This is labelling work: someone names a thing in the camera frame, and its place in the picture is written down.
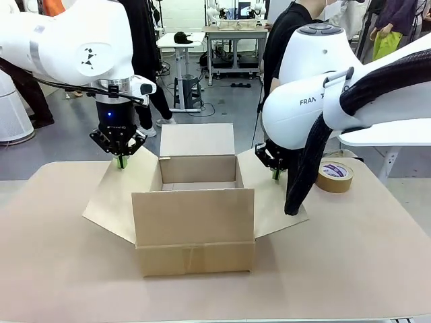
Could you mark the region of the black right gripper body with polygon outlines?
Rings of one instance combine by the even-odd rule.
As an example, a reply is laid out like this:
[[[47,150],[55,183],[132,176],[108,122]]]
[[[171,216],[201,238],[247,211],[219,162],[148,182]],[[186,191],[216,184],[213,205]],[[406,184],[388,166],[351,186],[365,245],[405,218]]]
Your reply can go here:
[[[273,159],[281,160],[288,158],[288,150],[275,144],[271,139],[266,140],[265,149]]]

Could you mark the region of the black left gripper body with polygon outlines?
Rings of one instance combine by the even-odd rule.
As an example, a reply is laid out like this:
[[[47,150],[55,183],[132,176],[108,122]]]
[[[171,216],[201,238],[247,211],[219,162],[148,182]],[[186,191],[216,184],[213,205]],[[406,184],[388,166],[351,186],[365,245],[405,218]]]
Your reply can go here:
[[[98,113],[98,130],[108,139],[117,142],[121,147],[137,131],[134,120],[134,107],[131,101],[120,104],[96,102]]]

